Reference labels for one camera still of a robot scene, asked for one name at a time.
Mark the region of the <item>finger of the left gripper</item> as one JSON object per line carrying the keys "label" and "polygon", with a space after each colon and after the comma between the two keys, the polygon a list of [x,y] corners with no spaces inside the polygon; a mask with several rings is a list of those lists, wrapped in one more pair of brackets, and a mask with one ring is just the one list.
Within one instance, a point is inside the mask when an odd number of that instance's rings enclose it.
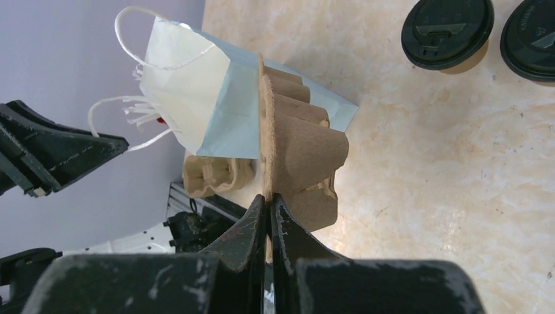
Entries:
{"label": "finger of the left gripper", "polygon": [[59,192],[128,150],[123,137],[57,124],[23,101],[1,104],[1,192]]}

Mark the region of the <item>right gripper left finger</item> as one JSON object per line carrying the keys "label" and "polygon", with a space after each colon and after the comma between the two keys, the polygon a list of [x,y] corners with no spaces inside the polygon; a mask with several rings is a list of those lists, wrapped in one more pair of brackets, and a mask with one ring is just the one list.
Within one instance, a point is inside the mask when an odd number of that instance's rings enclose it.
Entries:
{"label": "right gripper left finger", "polygon": [[262,313],[266,211],[244,216],[198,253],[82,254],[54,261],[24,313]]}

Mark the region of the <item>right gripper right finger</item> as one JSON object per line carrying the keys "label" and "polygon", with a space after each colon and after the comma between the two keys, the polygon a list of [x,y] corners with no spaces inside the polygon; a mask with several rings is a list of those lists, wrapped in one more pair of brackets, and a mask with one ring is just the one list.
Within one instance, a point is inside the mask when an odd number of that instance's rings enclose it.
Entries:
{"label": "right gripper right finger", "polygon": [[445,260],[356,260],[329,249],[275,194],[276,313],[485,313],[470,277]]}

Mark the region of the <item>light blue paper bag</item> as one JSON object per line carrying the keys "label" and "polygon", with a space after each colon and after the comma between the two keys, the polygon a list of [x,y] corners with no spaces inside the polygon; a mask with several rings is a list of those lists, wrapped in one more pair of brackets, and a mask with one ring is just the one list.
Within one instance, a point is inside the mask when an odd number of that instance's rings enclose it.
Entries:
{"label": "light blue paper bag", "polygon": [[166,121],[168,133],[198,156],[259,157],[256,54],[154,13],[144,58],[134,77]]}

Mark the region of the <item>black coffee cup lid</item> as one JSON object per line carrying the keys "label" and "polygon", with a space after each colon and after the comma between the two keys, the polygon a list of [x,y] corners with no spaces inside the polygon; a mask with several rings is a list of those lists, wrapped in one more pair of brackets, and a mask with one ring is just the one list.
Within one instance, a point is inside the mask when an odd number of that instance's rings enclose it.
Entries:
{"label": "black coffee cup lid", "polygon": [[518,76],[533,82],[554,82],[554,1],[522,1],[501,34],[501,56]]}

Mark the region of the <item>brown paper coffee cup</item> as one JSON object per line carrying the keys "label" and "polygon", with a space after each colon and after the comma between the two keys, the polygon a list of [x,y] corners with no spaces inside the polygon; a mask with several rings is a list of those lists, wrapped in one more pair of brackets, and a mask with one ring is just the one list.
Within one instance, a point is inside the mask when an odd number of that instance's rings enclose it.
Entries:
{"label": "brown paper coffee cup", "polygon": [[534,81],[532,81],[532,82],[533,82],[534,84],[538,84],[538,85],[541,85],[541,86],[555,87],[555,82],[554,82],[554,81],[553,81],[553,82],[545,82],[545,81],[537,81],[537,80],[534,80]]}

